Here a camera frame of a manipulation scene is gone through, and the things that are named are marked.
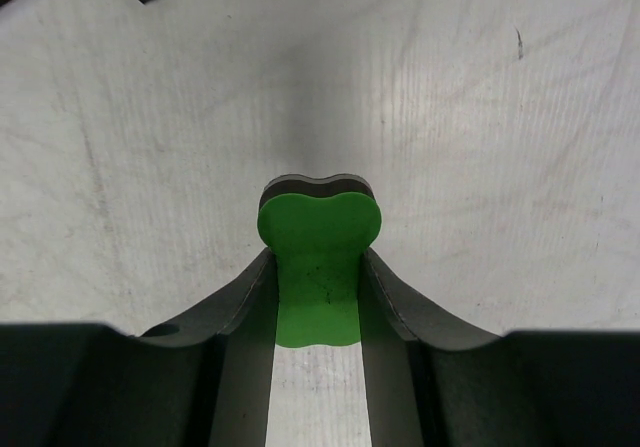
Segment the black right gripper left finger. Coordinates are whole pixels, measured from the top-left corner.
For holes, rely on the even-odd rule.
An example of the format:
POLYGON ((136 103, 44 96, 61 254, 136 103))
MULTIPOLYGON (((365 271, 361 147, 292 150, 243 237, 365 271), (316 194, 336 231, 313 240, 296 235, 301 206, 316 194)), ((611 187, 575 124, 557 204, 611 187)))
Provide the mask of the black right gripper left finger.
POLYGON ((278 315, 274 256, 140 336, 1 328, 5 446, 261 446, 278 315))

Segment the green bone-shaped eraser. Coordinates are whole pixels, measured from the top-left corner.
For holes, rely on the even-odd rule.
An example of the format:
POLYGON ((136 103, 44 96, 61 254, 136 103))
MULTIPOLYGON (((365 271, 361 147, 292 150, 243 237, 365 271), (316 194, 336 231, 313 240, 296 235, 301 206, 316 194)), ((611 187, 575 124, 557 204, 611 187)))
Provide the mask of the green bone-shaped eraser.
POLYGON ((360 176, 285 174, 266 185, 257 230, 277 264, 277 345, 359 342, 360 262, 381 225, 373 190, 360 176))

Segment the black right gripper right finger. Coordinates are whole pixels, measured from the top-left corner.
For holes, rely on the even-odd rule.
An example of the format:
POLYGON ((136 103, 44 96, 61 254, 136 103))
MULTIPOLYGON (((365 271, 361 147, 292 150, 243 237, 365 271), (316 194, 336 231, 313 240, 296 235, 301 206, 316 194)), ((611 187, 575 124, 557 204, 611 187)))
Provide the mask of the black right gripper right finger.
POLYGON ((402 281, 373 251, 358 287, 376 446, 635 446, 639 336, 492 334, 402 281))

